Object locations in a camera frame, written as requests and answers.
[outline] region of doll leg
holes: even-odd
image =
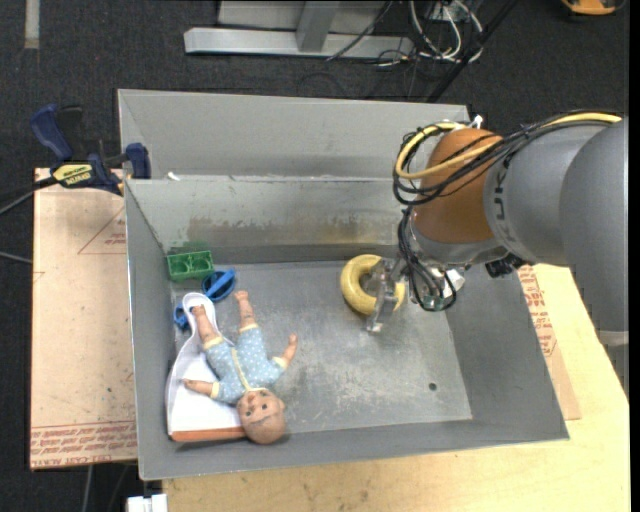
[[[191,380],[191,379],[182,379],[183,384],[191,389],[192,391],[196,391],[197,393],[201,393],[203,395],[211,396],[213,391],[213,382],[205,382],[203,380]]]
[[[249,293],[245,290],[240,290],[234,293],[233,296],[238,301],[238,309],[240,310],[240,330],[251,325],[257,325],[253,307],[249,302]]]
[[[191,310],[193,316],[196,319],[196,326],[198,328],[198,335],[202,340],[202,346],[205,350],[208,348],[222,343],[222,334],[211,323],[204,306],[194,306]]]

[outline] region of metal base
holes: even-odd
[[[222,53],[249,55],[282,55],[289,57],[331,57],[350,44],[356,36],[328,34],[317,51],[302,51],[295,31],[243,30],[231,28],[192,28],[185,32],[187,54]],[[377,59],[383,52],[398,50],[408,53],[413,44],[395,36],[365,36],[343,58]]]

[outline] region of yellow cable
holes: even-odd
[[[543,125],[543,127],[552,126],[552,125],[559,124],[559,123],[569,123],[569,122],[572,122],[572,121],[603,121],[603,122],[606,122],[606,123],[616,123],[616,122],[620,121],[621,119],[622,119],[621,117],[615,116],[615,115],[612,115],[612,114],[602,114],[602,113],[597,113],[597,112],[593,112],[593,113],[585,112],[585,113],[582,113],[582,114],[569,114],[567,116],[561,117],[560,119],[556,119],[555,121],[551,121],[550,123],[547,123],[547,124]],[[407,180],[421,179],[421,178],[424,178],[425,176],[428,176],[429,174],[433,174],[435,172],[438,172],[438,171],[441,171],[443,169],[446,169],[447,167],[449,167],[451,165],[455,165],[455,164],[457,164],[459,162],[462,162],[464,160],[469,160],[470,158],[473,158],[473,157],[475,157],[477,155],[480,155],[481,153],[489,151],[492,148],[493,145],[491,145],[491,146],[483,146],[481,148],[474,149],[472,151],[469,151],[467,153],[459,155],[459,156],[457,156],[455,158],[452,158],[451,160],[447,160],[446,162],[442,162],[442,163],[440,163],[438,165],[434,165],[432,167],[427,167],[426,169],[423,169],[422,171],[415,172],[415,173],[406,172],[406,171],[404,171],[402,169],[402,167],[404,165],[404,161],[405,161],[407,155],[409,154],[409,151],[413,148],[413,146],[415,146],[418,142],[420,142],[422,139],[424,139],[430,133],[433,133],[434,131],[436,131],[436,129],[438,127],[446,129],[450,125],[463,126],[463,125],[458,125],[457,123],[438,123],[437,125],[428,126],[427,128],[425,128],[425,130],[423,130],[420,133],[416,134],[406,144],[406,146],[403,148],[403,150],[398,155],[398,159],[396,160],[396,166],[395,166],[396,174],[400,178],[404,178],[404,179],[407,179]]]

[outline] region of doll foot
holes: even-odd
[[[204,306],[202,304],[198,304],[197,306],[193,306],[191,308],[191,313],[193,313],[193,316],[200,316],[204,315],[206,312]]]
[[[239,290],[236,293],[234,293],[233,296],[238,302],[242,302],[243,300],[249,300],[249,292],[247,292],[246,290]]]

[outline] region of green toy block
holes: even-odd
[[[169,278],[175,282],[204,279],[214,271],[211,251],[185,252],[167,256]]]

